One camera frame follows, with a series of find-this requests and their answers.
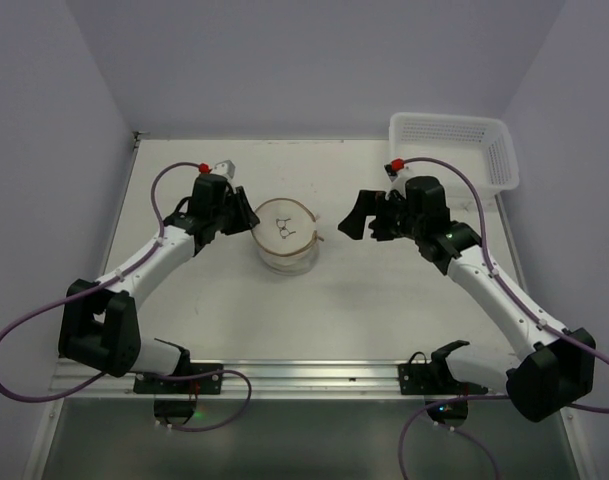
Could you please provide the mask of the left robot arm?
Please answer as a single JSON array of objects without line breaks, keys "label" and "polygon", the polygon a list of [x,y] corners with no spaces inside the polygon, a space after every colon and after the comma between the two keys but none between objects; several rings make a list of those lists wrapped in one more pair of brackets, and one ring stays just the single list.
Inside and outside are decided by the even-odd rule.
[{"label": "left robot arm", "polygon": [[217,235],[250,231],[258,223],[244,189],[234,186],[229,175],[199,174],[191,195],[162,220],[148,244],[97,280],[78,280],[69,287],[60,355],[113,377],[185,374],[189,352],[168,341],[143,337],[138,311],[170,274]]}]

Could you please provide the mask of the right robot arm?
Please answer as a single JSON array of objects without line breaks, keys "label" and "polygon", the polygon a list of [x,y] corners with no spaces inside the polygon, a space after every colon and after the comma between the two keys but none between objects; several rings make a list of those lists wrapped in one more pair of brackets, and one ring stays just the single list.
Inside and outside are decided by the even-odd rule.
[{"label": "right robot arm", "polygon": [[[526,419],[539,422],[591,392],[594,338],[583,328],[568,332],[485,259],[481,237],[450,216],[446,194],[432,176],[410,178],[389,192],[362,190],[339,223],[340,232],[360,240],[369,229],[377,241],[408,238],[420,255],[459,285],[498,326],[513,352],[489,354],[465,340],[432,352],[427,364],[401,365],[401,380],[426,393],[494,390],[509,397]],[[568,333],[563,340],[552,334]]]}]

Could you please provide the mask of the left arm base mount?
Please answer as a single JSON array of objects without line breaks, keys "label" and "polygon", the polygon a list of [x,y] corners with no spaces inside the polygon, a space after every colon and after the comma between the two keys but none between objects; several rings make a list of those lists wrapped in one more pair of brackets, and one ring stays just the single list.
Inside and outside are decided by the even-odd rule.
[{"label": "left arm base mount", "polygon": [[162,396],[153,403],[156,420],[185,425],[197,412],[200,395],[219,395],[222,386],[221,363],[191,363],[181,377],[200,375],[198,379],[169,381],[155,376],[137,374],[133,392],[139,395]]}]

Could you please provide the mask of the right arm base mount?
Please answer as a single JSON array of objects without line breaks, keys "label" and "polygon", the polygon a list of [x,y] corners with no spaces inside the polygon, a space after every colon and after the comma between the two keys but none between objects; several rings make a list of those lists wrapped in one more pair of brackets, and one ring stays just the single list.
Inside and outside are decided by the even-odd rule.
[{"label": "right arm base mount", "polygon": [[[397,365],[400,393],[406,396],[422,396],[430,404],[436,396],[460,397],[485,395],[486,387],[455,380],[444,359],[433,360],[423,352],[415,352],[408,361]],[[431,420],[449,427],[460,427],[468,418],[466,401],[432,407],[428,410]]]}]

